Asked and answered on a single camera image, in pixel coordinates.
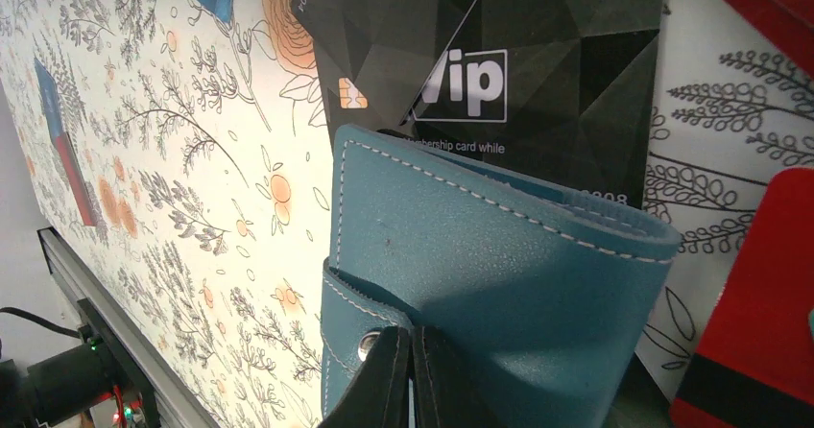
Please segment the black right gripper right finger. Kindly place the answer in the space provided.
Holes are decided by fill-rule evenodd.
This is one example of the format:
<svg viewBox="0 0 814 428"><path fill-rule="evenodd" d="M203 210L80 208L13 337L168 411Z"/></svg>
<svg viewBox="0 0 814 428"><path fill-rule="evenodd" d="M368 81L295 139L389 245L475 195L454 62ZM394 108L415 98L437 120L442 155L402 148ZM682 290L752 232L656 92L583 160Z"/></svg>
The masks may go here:
<svg viewBox="0 0 814 428"><path fill-rule="evenodd" d="M453 343L434 327L414 330L414 407L418 427L503 425L476 391Z"/></svg>

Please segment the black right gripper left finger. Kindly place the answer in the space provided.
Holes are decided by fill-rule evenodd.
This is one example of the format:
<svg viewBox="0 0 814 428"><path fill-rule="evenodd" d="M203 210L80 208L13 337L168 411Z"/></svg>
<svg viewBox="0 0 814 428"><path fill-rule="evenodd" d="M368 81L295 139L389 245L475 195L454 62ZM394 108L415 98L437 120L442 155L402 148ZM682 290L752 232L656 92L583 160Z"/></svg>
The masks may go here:
<svg viewBox="0 0 814 428"><path fill-rule="evenodd" d="M411 338L401 327L373 330L360 340L362 359L325 428L406 428L410 425Z"/></svg>

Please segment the teal leather card holder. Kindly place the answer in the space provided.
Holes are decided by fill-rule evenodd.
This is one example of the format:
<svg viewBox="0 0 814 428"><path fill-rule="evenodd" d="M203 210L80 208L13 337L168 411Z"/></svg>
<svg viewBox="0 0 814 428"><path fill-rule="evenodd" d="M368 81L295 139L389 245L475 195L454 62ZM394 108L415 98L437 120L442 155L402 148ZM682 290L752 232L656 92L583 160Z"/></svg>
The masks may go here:
<svg viewBox="0 0 814 428"><path fill-rule="evenodd" d="M435 326L507 427L600 427L681 235L626 204L345 125L323 265L322 410L380 331Z"/></svg>

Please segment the red card with black stripe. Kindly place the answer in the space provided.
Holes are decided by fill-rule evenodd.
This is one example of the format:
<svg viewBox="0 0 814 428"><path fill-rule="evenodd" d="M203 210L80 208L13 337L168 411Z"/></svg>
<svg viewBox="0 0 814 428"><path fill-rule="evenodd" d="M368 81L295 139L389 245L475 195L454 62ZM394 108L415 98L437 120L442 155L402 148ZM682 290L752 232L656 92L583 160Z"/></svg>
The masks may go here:
<svg viewBox="0 0 814 428"><path fill-rule="evenodd" d="M812 426L812 168L770 180L669 415L677 427Z"/></svg>

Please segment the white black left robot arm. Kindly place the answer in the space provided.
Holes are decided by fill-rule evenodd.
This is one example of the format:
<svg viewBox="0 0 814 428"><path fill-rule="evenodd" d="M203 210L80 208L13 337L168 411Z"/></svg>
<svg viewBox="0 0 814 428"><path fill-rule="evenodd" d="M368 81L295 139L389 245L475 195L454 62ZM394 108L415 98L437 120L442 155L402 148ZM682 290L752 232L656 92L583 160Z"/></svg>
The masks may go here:
<svg viewBox="0 0 814 428"><path fill-rule="evenodd" d="M1 363L1 425L62 423L113 396L121 372L105 345L78 345L21 372Z"/></svg>

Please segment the red card under left arm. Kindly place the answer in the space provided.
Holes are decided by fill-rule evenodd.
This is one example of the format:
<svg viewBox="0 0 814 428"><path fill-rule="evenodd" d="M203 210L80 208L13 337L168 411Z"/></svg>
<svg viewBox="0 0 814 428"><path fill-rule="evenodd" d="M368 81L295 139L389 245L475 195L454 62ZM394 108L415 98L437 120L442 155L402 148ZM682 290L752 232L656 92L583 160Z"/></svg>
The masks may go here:
<svg viewBox="0 0 814 428"><path fill-rule="evenodd" d="M55 146L84 226L96 226L96 217L85 186L82 171L67 132L56 136Z"/></svg>

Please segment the blue card under left arm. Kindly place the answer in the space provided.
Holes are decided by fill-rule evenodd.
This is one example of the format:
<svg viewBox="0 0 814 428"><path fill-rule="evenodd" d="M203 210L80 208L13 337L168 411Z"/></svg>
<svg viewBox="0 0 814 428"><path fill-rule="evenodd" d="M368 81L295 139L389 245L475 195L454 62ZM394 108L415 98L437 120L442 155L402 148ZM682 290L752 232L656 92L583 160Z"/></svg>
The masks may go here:
<svg viewBox="0 0 814 428"><path fill-rule="evenodd" d="M70 140L62 121L56 80L39 59L34 59L34 64L42 112L46 119L49 137L56 148L67 151L70 147Z"/></svg>

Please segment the black VIP card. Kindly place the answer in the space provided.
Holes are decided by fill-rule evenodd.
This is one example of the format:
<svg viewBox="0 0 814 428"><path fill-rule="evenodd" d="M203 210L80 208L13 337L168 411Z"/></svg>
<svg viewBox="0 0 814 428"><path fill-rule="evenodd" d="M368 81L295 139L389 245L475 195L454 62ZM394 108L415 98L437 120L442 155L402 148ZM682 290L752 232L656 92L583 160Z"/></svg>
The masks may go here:
<svg viewBox="0 0 814 428"><path fill-rule="evenodd" d="M640 207L663 0L290 0L328 130Z"/></svg>

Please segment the floral patterned table mat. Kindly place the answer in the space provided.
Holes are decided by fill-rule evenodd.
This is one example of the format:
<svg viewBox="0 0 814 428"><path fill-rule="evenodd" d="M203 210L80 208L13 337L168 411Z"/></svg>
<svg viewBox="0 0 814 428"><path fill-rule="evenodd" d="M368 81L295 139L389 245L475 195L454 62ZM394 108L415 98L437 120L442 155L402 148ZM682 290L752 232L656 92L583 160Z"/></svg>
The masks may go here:
<svg viewBox="0 0 814 428"><path fill-rule="evenodd" d="M96 217L84 226L34 59ZM1 0L40 211L218 427L316 427L335 133L290 0ZM663 0L643 202L681 243L602 426L666 424L770 180L813 168L813 74L724 0Z"/></svg>

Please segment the aluminium rail frame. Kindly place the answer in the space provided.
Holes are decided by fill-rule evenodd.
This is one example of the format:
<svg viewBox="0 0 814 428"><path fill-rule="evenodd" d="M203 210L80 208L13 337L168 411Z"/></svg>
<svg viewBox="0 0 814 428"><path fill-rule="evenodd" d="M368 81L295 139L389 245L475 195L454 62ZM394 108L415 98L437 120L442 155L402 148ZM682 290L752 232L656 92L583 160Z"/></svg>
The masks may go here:
<svg viewBox="0 0 814 428"><path fill-rule="evenodd" d="M138 427L215 427L214 418L66 241L50 227L38 238L52 277L81 317L85 338L107 348L115 360L127 417L139 416Z"/></svg>

